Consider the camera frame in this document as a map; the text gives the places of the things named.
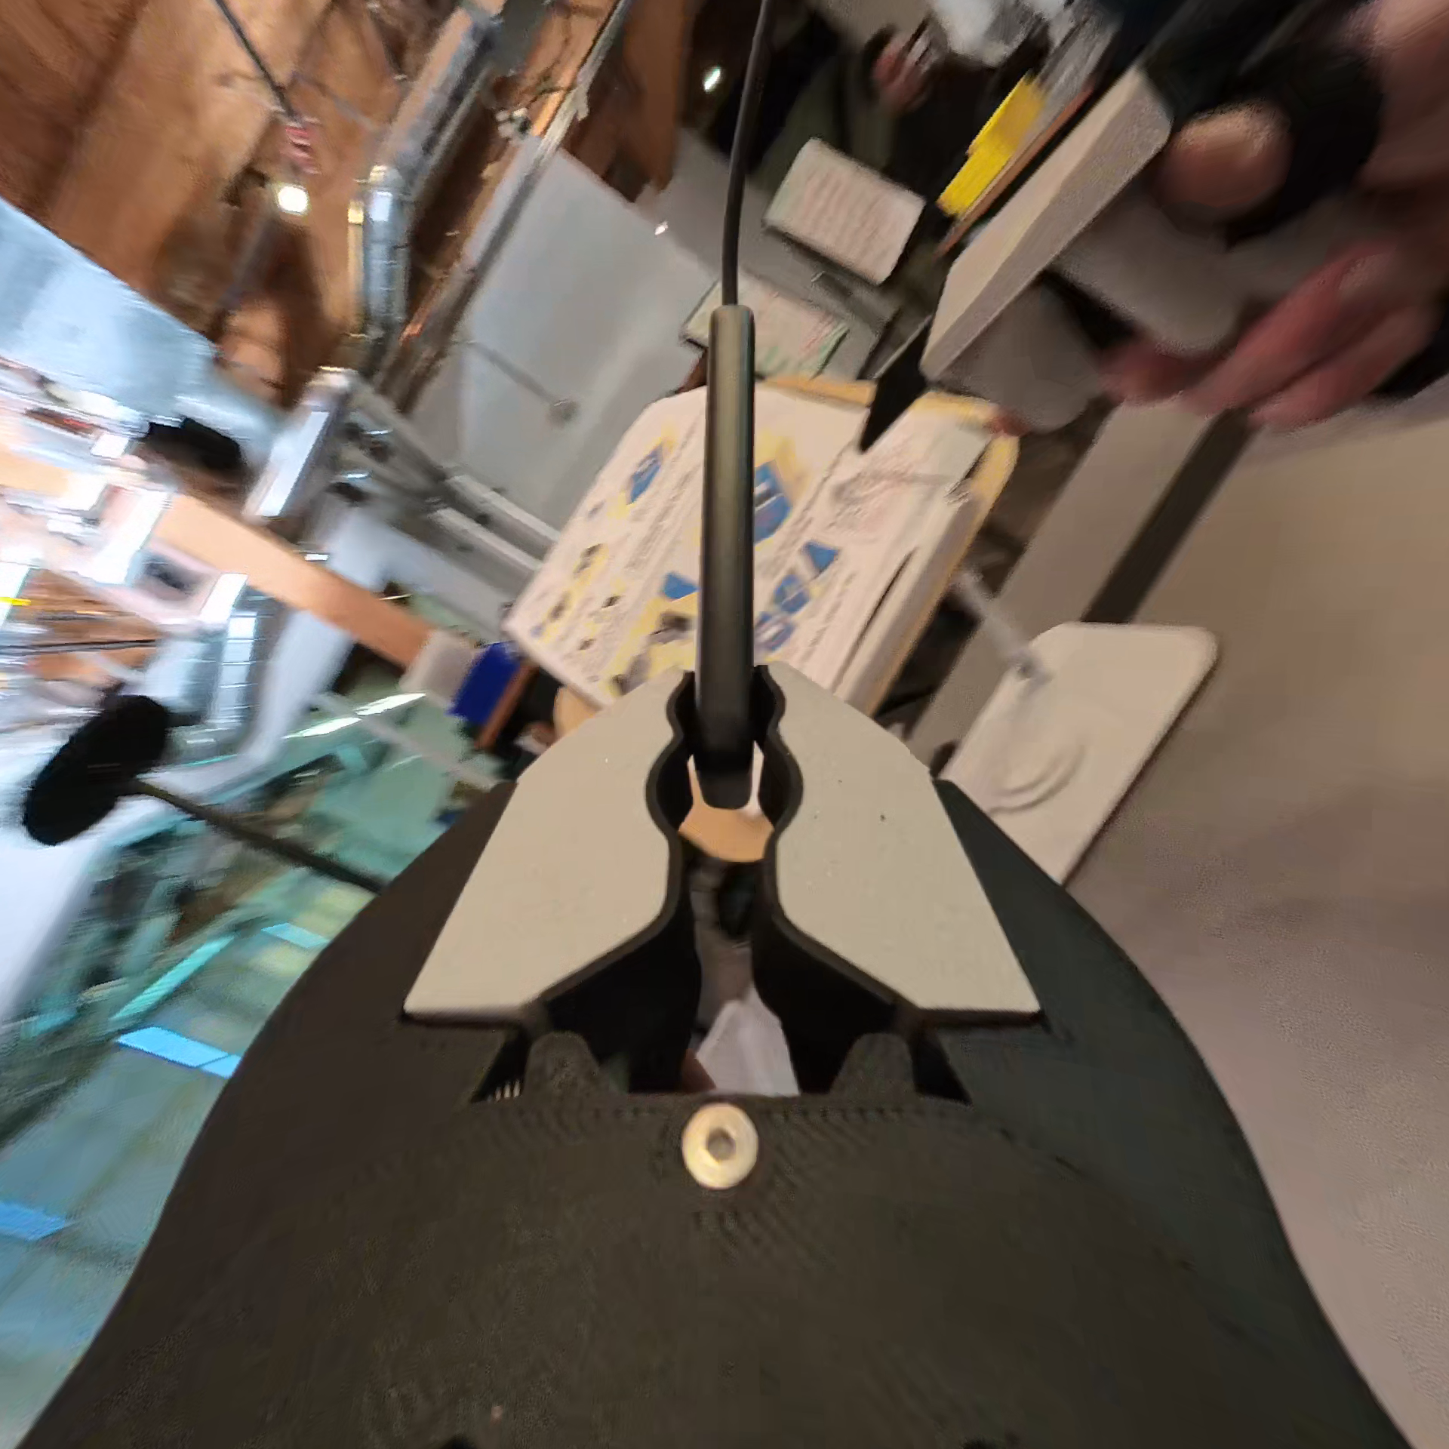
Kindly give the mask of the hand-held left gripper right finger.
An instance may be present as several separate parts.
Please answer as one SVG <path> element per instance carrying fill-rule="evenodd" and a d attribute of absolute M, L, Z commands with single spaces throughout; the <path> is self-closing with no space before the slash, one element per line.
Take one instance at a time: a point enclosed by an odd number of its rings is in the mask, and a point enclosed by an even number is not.
<path fill-rule="evenodd" d="M 787 665 L 754 671 L 769 822 L 754 988 L 801 1089 L 887 1036 L 931 1075 L 941 1030 L 1038 1024 L 1041 1003 L 929 769 Z"/>

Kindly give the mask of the yellow plastic bin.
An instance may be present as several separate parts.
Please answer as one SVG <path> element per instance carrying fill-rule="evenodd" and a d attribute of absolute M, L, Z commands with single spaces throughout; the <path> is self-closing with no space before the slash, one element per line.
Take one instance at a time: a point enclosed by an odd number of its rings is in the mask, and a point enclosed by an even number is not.
<path fill-rule="evenodd" d="M 1035 133 L 1044 112 L 1044 90 L 1026 76 L 1005 94 L 971 139 L 964 162 L 938 194 L 935 207 L 959 222 L 1005 177 Z"/>

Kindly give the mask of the black pole stand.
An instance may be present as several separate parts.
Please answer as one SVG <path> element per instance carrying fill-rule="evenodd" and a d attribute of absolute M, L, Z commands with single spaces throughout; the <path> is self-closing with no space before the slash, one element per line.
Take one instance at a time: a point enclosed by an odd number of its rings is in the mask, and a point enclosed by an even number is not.
<path fill-rule="evenodd" d="M 27 840 L 43 849 L 88 834 L 131 799 L 167 806 L 227 841 L 371 897 L 387 883 L 250 819 L 208 806 L 152 781 L 168 755 L 171 713 L 146 696 L 117 696 L 73 731 L 28 782 L 17 806 Z"/>

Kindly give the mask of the slim black usb hub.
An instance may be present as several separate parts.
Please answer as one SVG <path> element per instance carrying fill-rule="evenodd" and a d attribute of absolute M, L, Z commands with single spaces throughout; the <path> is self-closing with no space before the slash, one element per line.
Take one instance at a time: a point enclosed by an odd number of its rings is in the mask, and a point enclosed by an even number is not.
<path fill-rule="evenodd" d="M 701 800 L 751 799 L 754 328 L 727 302 L 709 319 L 698 509 L 695 726 Z"/>

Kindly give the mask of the white stand base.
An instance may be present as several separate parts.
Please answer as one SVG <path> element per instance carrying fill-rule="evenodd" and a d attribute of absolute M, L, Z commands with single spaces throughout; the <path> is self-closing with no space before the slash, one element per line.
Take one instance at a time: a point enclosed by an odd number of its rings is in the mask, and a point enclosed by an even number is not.
<path fill-rule="evenodd" d="M 1060 624 L 1027 637 L 970 568 L 953 592 L 1003 675 L 938 770 L 1063 885 L 1207 683 L 1192 625 Z"/>

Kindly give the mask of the white easel board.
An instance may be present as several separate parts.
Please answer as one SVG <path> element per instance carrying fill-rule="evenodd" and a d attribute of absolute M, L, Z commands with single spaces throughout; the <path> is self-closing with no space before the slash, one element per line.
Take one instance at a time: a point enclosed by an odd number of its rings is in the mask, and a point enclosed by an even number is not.
<path fill-rule="evenodd" d="M 882 287 L 926 207 L 913 191 L 810 138 L 771 197 L 763 227 L 837 271 Z"/>
<path fill-rule="evenodd" d="M 737 301 L 753 317 L 753 372 L 762 382 L 820 376 L 851 333 L 845 319 L 748 272 L 739 275 Z"/>

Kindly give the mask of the person's right hand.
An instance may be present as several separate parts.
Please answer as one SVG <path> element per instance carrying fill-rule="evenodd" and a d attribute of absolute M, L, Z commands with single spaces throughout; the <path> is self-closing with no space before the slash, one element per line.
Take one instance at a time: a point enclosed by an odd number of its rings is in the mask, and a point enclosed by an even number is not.
<path fill-rule="evenodd" d="M 1100 364 L 1121 403 L 1177 400 L 1211 417 L 1246 411 L 1261 429 L 1319 426 L 1365 405 L 1430 343 L 1445 310 L 1447 5 L 1367 3 L 1349 47 L 1374 73 L 1383 120 L 1356 188 L 1374 215 L 1214 361 L 1133 337 Z"/>

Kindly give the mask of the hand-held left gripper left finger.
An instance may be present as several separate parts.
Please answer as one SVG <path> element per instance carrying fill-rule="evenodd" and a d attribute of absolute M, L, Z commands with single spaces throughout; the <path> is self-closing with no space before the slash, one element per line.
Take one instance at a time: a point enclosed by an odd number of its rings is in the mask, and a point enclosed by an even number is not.
<path fill-rule="evenodd" d="M 701 988 L 679 837 L 692 686 L 656 677 L 520 776 L 407 991 L 407 1021 L 574 1034 L 629 1089 L 679 1084 Z"/>

